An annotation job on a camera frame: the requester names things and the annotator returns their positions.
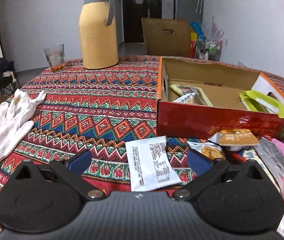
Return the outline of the white text snack packet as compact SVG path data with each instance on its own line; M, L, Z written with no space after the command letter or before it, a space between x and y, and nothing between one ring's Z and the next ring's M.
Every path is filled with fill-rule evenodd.
M133 192L146 192L182 181L166 154L166 137L134 140L125 143Z

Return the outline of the striped yellow snack packet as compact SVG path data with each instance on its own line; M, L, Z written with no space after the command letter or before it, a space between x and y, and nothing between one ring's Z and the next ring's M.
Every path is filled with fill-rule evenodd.
M173 101L175 103L213 107L212 102L200 87L173 84L170 85L170 89L179 96Z

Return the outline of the white small snack packet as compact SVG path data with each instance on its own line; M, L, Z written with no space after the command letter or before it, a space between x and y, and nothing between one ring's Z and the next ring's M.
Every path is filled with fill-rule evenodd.
M174 103L184 103L184 104L188 104L188 105L193 105L193 104L195 104L196 95L197 95L196 92L184 94L184 95L180 96L179 98L177 98L176 100L174 100L173 102Z

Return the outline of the lime green snack packet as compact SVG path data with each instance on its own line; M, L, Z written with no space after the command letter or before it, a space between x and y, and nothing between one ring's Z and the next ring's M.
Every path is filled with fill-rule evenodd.
M278 99L256 90L244 91L239 97L248 111L276 114L284 119L284 104Z

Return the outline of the brown triangle snack packet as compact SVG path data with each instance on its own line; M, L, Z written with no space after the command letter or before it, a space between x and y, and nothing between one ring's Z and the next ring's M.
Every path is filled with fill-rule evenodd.
M213 144L212 142L191 142L188 141L188 145L192 150L199 152L201 155L214 160L217 158L226 159L226 156L222 150L222 147Z

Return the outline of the brown flat snack packet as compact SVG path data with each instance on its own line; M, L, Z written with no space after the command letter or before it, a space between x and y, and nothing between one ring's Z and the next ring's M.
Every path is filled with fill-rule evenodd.
M208 139L221 146L254 146L259 143L257 137L249 129L224 129L216 132Z

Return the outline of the red orange cardboard box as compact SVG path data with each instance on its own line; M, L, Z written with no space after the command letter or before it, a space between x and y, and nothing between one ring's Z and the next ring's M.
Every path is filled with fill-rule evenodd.
M240 94L254 90L271 95L284 104L279 78L239 66L215 61L161 57L157 92L157 135L207 139L220 129L244 128L256 136L284 139L284 118L264 108L249 111ZM171 85L200 88L211 105L196 99L177 102Z

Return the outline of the white cotton glove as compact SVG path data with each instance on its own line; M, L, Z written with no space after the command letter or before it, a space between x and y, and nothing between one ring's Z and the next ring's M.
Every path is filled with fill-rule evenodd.
M10 103L1 103L0 162L12 153L17 144L32 129L34 122L31 118L45 97L46 93L43 90L36 98L31 99L26 92L17 89Z

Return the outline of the silver grey snack packet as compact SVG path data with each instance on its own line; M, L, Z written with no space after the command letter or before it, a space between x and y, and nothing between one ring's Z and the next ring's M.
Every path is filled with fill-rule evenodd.
M262 137L254 146L259 158L266 166L269 173L280 189L284 199L284 155L278 146L267 137Z

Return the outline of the black folding chair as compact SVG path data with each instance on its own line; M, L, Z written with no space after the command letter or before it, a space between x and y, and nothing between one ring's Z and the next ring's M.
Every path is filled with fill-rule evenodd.
M0 58L0 96L12 95L20 82L14 67L14 61Z

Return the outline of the glass cup with tea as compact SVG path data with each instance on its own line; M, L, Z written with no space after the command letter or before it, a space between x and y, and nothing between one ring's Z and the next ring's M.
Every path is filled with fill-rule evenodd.
M45 48L44 53L53 72L64 68L65 49L63 43L57 43L54 47Z

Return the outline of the brown cardboard box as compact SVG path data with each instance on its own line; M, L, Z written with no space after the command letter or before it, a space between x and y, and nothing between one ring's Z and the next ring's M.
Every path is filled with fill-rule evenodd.
M190 56L191 28L186 20L142 18L147 54L154 56Z

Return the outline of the yellow thermos jug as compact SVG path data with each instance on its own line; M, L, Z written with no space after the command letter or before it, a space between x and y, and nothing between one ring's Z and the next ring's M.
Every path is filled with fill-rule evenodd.
M115 14L115 0L84 0L78 22L84 68L118 63Z

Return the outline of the grey refrigerator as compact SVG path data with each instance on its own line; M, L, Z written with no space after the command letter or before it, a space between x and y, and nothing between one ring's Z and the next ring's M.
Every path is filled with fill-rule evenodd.
M201 1L198 0L176 0L176 19L189 22L202 23L203 10L200 9Z

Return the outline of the dark entrance door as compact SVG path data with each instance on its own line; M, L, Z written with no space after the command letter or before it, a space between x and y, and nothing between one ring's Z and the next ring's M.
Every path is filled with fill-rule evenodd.
M142 43L143 18L161 18L162 0L122 0L125 43Z

